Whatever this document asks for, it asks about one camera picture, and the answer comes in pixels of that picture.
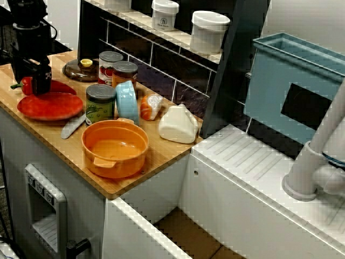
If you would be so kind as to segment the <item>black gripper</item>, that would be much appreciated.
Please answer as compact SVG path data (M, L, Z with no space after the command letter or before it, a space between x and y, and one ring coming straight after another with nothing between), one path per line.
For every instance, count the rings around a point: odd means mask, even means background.
M12 70L17 83L33 77L32 92L38 96L48 93L52 72L48 54L52 50L49 23L23 26L13 23L16 41L12 43Z

